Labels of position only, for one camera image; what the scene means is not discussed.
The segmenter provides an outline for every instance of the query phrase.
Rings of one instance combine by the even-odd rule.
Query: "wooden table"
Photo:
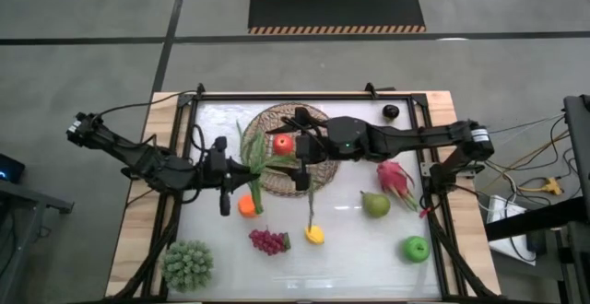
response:
[[[369,92],[338,92],[338,93],[369,93]],[[407,94],[407,91],[380,92],[380,94]],[[425,93],[428,97],[432,125],[443,125],[453,123],[457,120],[454,113],[453,100],[449,91],[416,91],[411,93]],[[166,98],[172,92],[161,92],[154,94],[153,100]],[[159,144],[168,146],[171,139],[172,121],[176,110],[177,98],[171,98],[161,103],[152,105],[147,115],[147,123],[144,131],[144,139],[152,134],[158,136]],[[178,153],[183,148],[183,131],[186,129],[186,119],[181,125],[181,132],[178,141]],[[452,152],[453,147],[439,149],[441,160],[445,160]],[[473,189],[473,182],[465,179],[458,180],[457,184]],[[135,181],[130,189],[128,200],[131,200],[148,190],[142,181]],[[148,255],[149,243],[154,227],[156,208],[158,206],[158,194],[151,193],[146,197],[137,200],[124,212],[123,224],[119,234],[116,252],[112,261],[111,275],[107,285],[106,296],[113,295],[123,288],[129,278],[134,274],[139,265]],[[449,194],[449,205],[454,223],[454,230],[459,246],[459,251],[467,263],[483,283],[496,294],[500,294],[500,286],[491,260],[490,247],[481,215],[479,213],[477,198],[461,190]],[[456,294],[456,283],[454,281],[454,270],[450,258],[444,255],[445,272],[449,281],[451,294]],[[160,274],[155,273],[152,289],[157,293],[159,289]]]

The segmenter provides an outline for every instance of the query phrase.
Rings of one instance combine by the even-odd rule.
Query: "grape cluster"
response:
[[[248,237],[256,249],[268,255],[286,252],[291,248],[288,233],[271,234],[268,230],[253,230]]]

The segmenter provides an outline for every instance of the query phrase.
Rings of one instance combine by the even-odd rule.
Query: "concrete floor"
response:
[[[164,36],[173,1],[0,0],[0,39]],[[420,1],[428,32],[590,30],[590,0]],[[247,4],[185,0],[177,35],[243,34]],[[68,143],[65,129],[78,111],[148,100],[160,51],[160,45],[0,46],[0,151],[27,164],[25,185],[76,201],[72,215],[48,215],[53,233],[34,247],[22,302],[103,295],[129,183],[118,162]],[[353,90],[369,81],[451,90],[459,118],[503,128],[557,114],[563,97],[590,93],[588,59],[585,39],[176,45],[163,90],[198,82],[216,91]],[[145,115],[129,110],[105,120],[137,140]],[[494,160],[509,163],[547,141],[549,127],[509,142],[513,133],[499,134]],[[569,144],[560,143],[560,151]],[[547,153],[539,162],[551,158]],[[565,170],[560,162],[515,177]],[[479,175],[478,186],[492,175]],[[572,193],[577,180],[563,186]],[[502,184],[490,193],[508,191]],[[552,267],[531,270],[502,257],[495,262],[509,298],[559,300],[549,281]]]

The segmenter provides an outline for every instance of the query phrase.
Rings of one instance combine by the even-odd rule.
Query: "black and yellow striped mat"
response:
[[[424,31],[419,0],[250,0],[252,34]]]

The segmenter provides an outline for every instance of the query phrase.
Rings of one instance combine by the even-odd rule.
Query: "red apple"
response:
[[[293,152],[293,138],[288,134],[277,134],[273,142],[273,151],[278,156],[286,156]]]

